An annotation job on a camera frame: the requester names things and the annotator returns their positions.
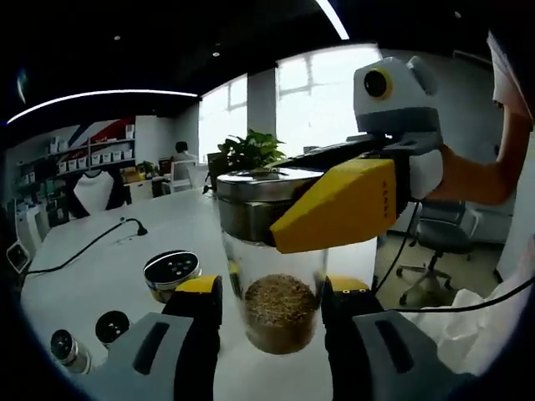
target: floor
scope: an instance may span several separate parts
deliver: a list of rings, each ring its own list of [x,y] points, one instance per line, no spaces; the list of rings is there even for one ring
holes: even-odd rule
[[[389,233],[384,245],[378,249],[375,275],[379,280],[383,278],[394,260],[402,240],[402,235]],[[407,241],[397,266],[399,264],[423,266],[424,263],[429,263],[433,251],[419,245],[411,248],[409,247],[409,242],[410,240]],[[461,288],[467,288],[482,297],[487,297],[498,284],[493,271],[501,254],[501,246],[476,244],[470,261],[463,255],[444,255],[436,263],[436,269],[452,277],[451,285],[454,288],[453,291],[448,291],[441,286],[440,293],[432,294],[427,291],[429,286],[423,283],[418,289],[410,293],[405,306],[430,307],[449,305],[455,297],[456,290]],[[400,307],[399,300],[401,295],[419,276],[418,273],[403,272],[403,277],[397,277],[395,268],[377,295],[384,308]]]

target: black lid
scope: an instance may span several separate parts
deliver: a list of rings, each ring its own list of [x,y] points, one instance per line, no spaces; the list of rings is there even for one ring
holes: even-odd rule
[[[121,311],[109,311],[102,315],[94,327],[94,333],[104,344],[111,344],[130,328],[128,317]]]
[[[194,253],[172,251],[150,259],[143,272],[149,282],[166,284],[188,276],[197,268],[198,264],[199,260]]]
[[[58,330],[50,338],[50,350],[60,361],[64,361],[69,357],[73,344],[73,336],[67,330]]]

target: ceiling light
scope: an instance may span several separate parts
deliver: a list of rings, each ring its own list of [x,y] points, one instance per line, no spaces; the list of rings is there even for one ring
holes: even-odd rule
[[[157,89],[111,89],[111,90],[96,90],[94,92],[84,92],[82,94],[70,94],[69,96],[64,96],[63,98],[57,98],[48,100],[44,103],[38,104],[36,106],[30,107],[29,109],[24,110],[23,112],[14,115],[11,119],[8,120],[6,124],[11,124],[15,119],[20,119],[24,115],[31,113],[32,111],[41,109],[42,107],[49,106],[54,103],[63,102],[65,100],[84,98],[87,96],[94,96],[97,94],[170,94],[175,96],[187,96],[191,98],[196,98],[197,94],[188,94],[187,92],[175,92],[172,90],[157,90]]]
[[[340,21],[340,18],[334,11],[333,6],[331,6],[331,3],[329,3],[329,0],[316,0],[316,3],[321,7],[329,21],[333,24],[333,27],[334,29],[336,29],[336,32],[340,36],[340,39],[348,40],[349,35],[345,30],[342,21]]]

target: white robot head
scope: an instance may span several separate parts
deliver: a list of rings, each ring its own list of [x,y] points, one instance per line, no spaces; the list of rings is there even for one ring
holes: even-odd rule
[[[353,107],[359,131],[378,135],[440,132],[435,92],[435,76],[417,56],[407,64],[389,57],[357,69]]]

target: glass jar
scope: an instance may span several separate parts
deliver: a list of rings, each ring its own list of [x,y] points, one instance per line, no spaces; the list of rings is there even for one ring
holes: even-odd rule
[[[269,227],[320,176],[270,169],[217,179],[232,290],[249,341],[266,353],[295,353],[310,342],[316,328],[327,250],[282,254]]]

